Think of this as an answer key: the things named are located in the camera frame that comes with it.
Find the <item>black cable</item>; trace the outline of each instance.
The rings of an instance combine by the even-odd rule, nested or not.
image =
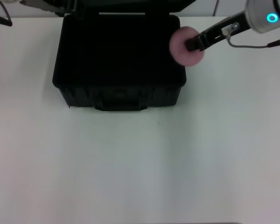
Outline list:
[[[4,12],[5,12],[5,15],[6,15],[6,17],[8,18],[8,20],[11,21],[10,15],[9,15],[7,9],[5,8],[5,5],[2,3],[2,1],[0,1],[0,5],[1,5],[1,7],[3,8],[3,10],[4,10]]]
[[[3,8],[3,10],[6,14],[6,17],[7,17],[7,19],[5,19],[0,16],[0,24],[11,27],[13,25],[13,22],[11,21],[10,15],[9,15],[7,9],[5,8],[4,4],[1,1],[0,1],[0,5]]]
[[[220,0],[217,0],[213,16],[216,16]]]

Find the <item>cable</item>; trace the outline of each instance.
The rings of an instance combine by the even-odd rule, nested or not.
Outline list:
[[[219,4],[220,4],[220,0],[217,0],[213,16],[216,16]]]
[[[262,48],[268,48],[268,46],[248,46],[248,45],[234,45],[231,43],[231,34],[228,34],[227,37],[227,42],[229,43],[230,46],[234,48],[254,48],[254,49],[262,49]]]
[[[4,12],[5,12],[5,15],[6,15],[6,17],[8,18],[8,20],[11,21],[10,15],[9,15],[7,9],[5,8],[4,4],[2,3],[2,1],[0,1],[0,5],[1,5],[1,7],[3,8],[3,10],[4,10]]]
[[[10,15],[9,15],[7,9],[5,8],[4,4],[1,1],[0,1],[0,5],[3,8],[3,10],[6,14],[6,17],[7,17],[7,19],[5,19],[0,16],[0,24],[11,27],[13,25],[13,22],[11,21]]]

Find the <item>white tabletop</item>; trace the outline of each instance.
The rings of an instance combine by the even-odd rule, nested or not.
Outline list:
[[[62,19],[13,20],[0,26],[0,224],[280,224],[280,48],[209,48],[174,107],[69,109],[52,84]]]

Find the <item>case lid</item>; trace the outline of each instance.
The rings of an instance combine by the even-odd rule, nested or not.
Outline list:
[[[21,0],[25,6],[40,8],[56,14],[150,13],[180,12],[196,0]]]
[[[80,0],[83,5],[102,13],[158,14],[180,12],[196,0]]]

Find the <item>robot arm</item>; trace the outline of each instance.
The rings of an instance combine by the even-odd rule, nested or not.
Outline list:
[[[206,50],[210,46],[227,39],[233,47],[266,48],[280,46],[280,40],[267,46],[236,46],[231,44],[231,36],[252,29],[258,33],[266,33],[280,28],[280,0],[247,0],[245,10],[229,17],[193,39],[186,41],[188,51]]]

